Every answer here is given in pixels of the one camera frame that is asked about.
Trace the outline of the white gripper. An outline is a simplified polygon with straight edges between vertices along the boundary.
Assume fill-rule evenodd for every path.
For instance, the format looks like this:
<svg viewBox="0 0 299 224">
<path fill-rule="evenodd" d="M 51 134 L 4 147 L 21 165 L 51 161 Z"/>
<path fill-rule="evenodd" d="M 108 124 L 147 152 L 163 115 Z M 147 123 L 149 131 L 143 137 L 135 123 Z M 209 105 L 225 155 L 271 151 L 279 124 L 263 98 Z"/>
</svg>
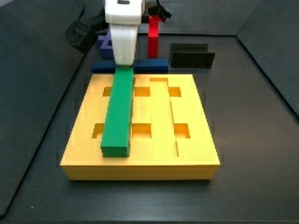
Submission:
<svg viewBox="0 0 299 224">
<path fill-rule="evenodd" d="M 115 62 L 120 66 L 131 66 L 136 54 L 136 35 L 141 24 L 143 0 L 105 0 L 104 9 Z"/>
</svg>

